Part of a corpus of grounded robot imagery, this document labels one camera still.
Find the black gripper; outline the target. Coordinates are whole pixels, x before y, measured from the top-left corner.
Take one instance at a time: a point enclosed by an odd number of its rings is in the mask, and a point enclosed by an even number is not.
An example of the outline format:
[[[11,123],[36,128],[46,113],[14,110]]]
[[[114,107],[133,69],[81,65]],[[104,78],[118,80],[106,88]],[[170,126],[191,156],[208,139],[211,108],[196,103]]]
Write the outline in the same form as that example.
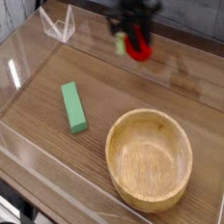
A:
[[[110,32],[126,30],[130,44],[139,52],[140,45],[134,24],[140,25],[146,44],[151,46],[151,20],[162,6],[161,0],[118,0],[115,6],[105,13]]]

